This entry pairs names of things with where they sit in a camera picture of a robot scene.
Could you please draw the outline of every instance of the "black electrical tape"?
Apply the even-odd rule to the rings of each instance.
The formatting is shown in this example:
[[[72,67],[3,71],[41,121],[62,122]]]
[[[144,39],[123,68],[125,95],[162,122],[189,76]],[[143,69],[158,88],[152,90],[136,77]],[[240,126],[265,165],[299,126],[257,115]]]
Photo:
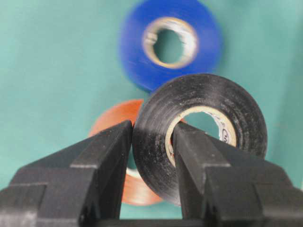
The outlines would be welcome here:
[[[211,74],[169,81],[140,109],[133,131],[133,154],[147,185],[177,205],[180,201],[170,137],[178,121],[193,112],[210,114],[224,142],[260,157],[266,154],[264,117],[246,90]]]

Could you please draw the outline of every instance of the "electrical tape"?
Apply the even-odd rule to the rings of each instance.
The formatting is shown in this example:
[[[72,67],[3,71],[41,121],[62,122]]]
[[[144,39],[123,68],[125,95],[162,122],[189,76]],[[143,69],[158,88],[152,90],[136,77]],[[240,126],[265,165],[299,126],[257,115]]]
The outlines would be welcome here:
[[[158,32],[178,34],[183,54],[175,63],[161,62],[153,50]],[[211,72],[222,48],[220,29],[211,12],[197,0],[148,0],[127,17],[120,37],[120,57],[129,78],[154,91],[186,74]]]
[[[92,126],[89,136],[93,136],[124,120],[130,120],[134,124],[142,103],[142,99],[129,100],[108,109]],[[146,206],[161,201],[162,199],[146,185],[137,171],[127,168],[122,202],[131,205]]]
[[[246,90],[212,74],[193,74],[169,81],[139,111],[133,131],[133,154],[146,184],[177,205],[178,182],[170,138],[181,118],[197,112],[212,116],[220,140],[259,157],[266,154],[265,120]]]

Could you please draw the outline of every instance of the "tape core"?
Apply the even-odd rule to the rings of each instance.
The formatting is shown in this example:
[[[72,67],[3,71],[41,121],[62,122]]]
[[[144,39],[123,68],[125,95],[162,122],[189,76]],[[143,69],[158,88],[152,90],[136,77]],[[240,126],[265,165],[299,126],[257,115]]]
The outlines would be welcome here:
[[[219,110],[214,109],[209,106],[191,107],[191,108],[186,109],[185,111],[181,112],[174,118],[174,120],[170,123],[170,125],[167,129],[166,135],[165,135],[166,154],[174,167],[176,167],[175,158],[174,158],[174,150],[173,150],[172,144],[170,142],[170,138],[174,131],[174,128],[177,125],[177,123],[185,116],[192,114],[192,113],[200,113],[200,112],[204,112],[204,113],[210,115],[213,118],[213,120],[216,122],[216,124],[219,128],[219,138],[221,141],[228,143],[234,147],[237,145],[235,129],[232,125],[232,122],[227,118],[226,115],[224,115]]]
[[[183,53],[180,59],[174,63],[160,61],[153,48],[157,42],[158,33],[165,29],[174,31],[182,42]],[[151,22],[143,33],[143,49],[145,54],[155,64],[165,68],[178,69],[188,65],[194,59],[197,48],[198,39],[192,26],[184,20],[175,17],[161,17]]]

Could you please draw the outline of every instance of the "green surface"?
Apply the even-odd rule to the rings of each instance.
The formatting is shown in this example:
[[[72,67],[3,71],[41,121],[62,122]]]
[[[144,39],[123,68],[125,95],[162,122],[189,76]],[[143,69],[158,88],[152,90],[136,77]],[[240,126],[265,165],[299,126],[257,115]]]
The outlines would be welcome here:
[[[0,1],[0,188],[20,166],[84,139],[106,109],[148,97],[125,76],[117,50],[121,23],[138,2]],[[202,2],[223,32],[216,73],[256,99],[267,123],[266,159],[300,187],[303,1]],[[181,214],[161,203],[123,205],[121,217]]]

